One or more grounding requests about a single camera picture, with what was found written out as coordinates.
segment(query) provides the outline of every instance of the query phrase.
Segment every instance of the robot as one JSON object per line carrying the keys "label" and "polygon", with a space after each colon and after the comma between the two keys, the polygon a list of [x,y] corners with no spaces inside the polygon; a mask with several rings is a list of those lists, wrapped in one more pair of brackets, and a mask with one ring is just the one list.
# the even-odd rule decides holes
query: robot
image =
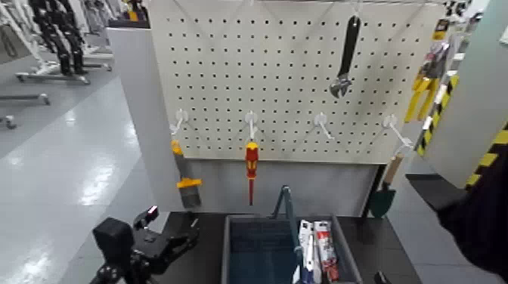
{"label": "robot", "polygon": [[62,42],[57,28],[62,32],[70,45],[73,56],[74,73],[78,75],[86,74],[83,69],[83,51],[81,44],[83,38],[79,34],[76,26],[74,11],[68,0],[29,0],[29,5],[33,10],[34,21],[39,25],[42,31],[42,38],[50,51],[57,50],[58,60],[60,61],[60,71],[65,76],[71,76],[70,54]]}
{"label": "robot", "polygon": [[446,8],[446,15],[448,17],[456,15],[456,17],[462,17],[467,8],[471,5],[472,0],[450,0],[444,3]]}

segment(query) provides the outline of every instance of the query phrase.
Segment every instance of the tool box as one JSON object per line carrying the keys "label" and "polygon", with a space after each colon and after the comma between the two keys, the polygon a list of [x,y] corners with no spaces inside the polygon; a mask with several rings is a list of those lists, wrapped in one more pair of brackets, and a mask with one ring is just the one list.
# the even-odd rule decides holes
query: tool box
{"label": "tool box", "polygon": [[[360,273],[335,216],[297,218],[330,221],[337,256],[339,281],[362,283]],[[222,284],[287,284],[297,265],[290,219],[257,215],[230,215],[226,218],[222,255]]]}

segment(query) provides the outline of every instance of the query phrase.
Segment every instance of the black wrench handle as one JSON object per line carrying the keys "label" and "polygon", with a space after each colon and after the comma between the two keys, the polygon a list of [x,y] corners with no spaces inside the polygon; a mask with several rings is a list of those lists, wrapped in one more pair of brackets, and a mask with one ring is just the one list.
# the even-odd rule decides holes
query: black wrench handle
{"label": "black wrench handle", "polygon": [[349,18],[348,29],[345,32],[344,51],[342,53],[342,64],[338,76],[349,73],[353,55],[355,53],[356,41],[360,32],[361,21],[359,17]]}

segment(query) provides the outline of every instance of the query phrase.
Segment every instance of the wall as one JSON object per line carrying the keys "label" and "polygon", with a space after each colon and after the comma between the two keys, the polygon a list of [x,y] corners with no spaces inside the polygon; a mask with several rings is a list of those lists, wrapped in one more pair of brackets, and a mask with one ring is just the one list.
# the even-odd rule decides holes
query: wall
{"label": "wall", "polygon": [[469,18],[479,10],[484,11],[490,1],[491,0],[472,0],[469,9],[466,11],[464,15]]}
{"label": "wall", "polygon": [[17,37],[17,35],[12,31],[10,27],[5,26],[2,27],[2,29],[4,29],[8,38],[12,41],[12,44],[14,45],[17,52],[17,57],[12,58],[8,56],[7,51],[5,50],[4,43],[0,41],[0,64],[16,60],[18,58],[23,58],[29,54],[28,49],[25,48],[21,40]]}
{"label": "wall", "polygon": [[[157,205],[161,211],[183,210],[175,188],[178,172],[150,30],[107,30]],[[248,206],[243,162],[193,160],[191,167],[204,183],[200,187],[200,211],[267,215],[274,208],[280,187],[289,184],[298,215],[355,216],[361,213],[377,169],[376,165],[259,163],[254,206]]]}

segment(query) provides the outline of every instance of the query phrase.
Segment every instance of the yellow and black caution tape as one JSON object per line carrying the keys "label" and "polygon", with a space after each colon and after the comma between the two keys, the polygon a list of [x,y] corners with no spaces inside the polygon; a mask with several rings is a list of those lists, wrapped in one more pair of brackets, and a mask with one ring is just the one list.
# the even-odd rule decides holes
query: yellow and black caution tape
{"label": "yellow and black caution tape", "polygon": [[425,154],[425,150],[427,146],[429,145],[432,134],[434,133],[434,130],[438,127],[439,120],[441,119],[443,111],[445,111],[446,106],[448,105],[448,102],[451,98],[451,93],[453,92],[455,86],[457,86],[457,83],[459,82],[459,76],[453,75],[450,78],[450,81],[448,85],[442,85],[440,92],[438,93],[438,96],[435,99],[435,106],[430,113],[429,117],[427,118],[430,120],[429,127],[423,131],[423,136],[420,139],[420,143],[417,146],[417,152],[420,156],[423,156]]}
{"label": "yellow and black caution tape", "polygon": [[489,168],[495,166],[497,157],[505,150],[504,147],[508,147],[508,122],[506,122],[504,128],[496,135],[488,152],[480,159],[478,168],[476,168],[475,172],[469,177],[466,183],[466,190],[478,183],[482,175],[485,175]]}

